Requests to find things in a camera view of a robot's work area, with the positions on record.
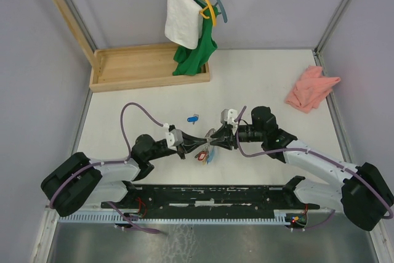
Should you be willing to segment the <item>key with red tag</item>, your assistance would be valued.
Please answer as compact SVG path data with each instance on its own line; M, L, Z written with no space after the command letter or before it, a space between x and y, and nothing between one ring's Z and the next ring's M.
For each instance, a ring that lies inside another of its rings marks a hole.
M209 157L209 153L205 150L195 155L195 159L202 162L207 162L208 157Z

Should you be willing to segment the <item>key with blue tag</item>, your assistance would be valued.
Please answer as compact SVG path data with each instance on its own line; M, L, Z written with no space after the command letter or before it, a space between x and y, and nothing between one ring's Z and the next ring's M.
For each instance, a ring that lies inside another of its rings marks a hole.
M193 116L187 118L187 122L191 124L195 124L198 120L199 120L198 114L194 114Z

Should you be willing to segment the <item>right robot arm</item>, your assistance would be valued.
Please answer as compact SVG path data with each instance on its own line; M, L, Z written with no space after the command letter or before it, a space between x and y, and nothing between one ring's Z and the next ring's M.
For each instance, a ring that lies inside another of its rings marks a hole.
M241 124L242 115L234 109L225 109L220 129L211 135L211 145L240 150L243 142L259 142L262 151L254 156L268 155L322 180L314 182L305 177L290 180L290 188L282 194L287 207L315 204L342 212L366 231L371 231L382 219L393 219L393 193L373 164L356 165L312 149L279 128L269 107L253 108L249 124Z

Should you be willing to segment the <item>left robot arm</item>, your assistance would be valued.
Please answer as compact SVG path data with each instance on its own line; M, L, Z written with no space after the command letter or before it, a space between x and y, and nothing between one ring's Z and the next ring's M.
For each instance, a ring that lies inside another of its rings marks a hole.
M136 192L129 184L152 172L152 160L175 154L184 159L206 143L205 138L174 129L163 140L154 140L148 134L138 136L125 160L99 161L77 152L41 182L41 190L50 201L50 208L61 217L83 206L106 201L128 208L136 201Z

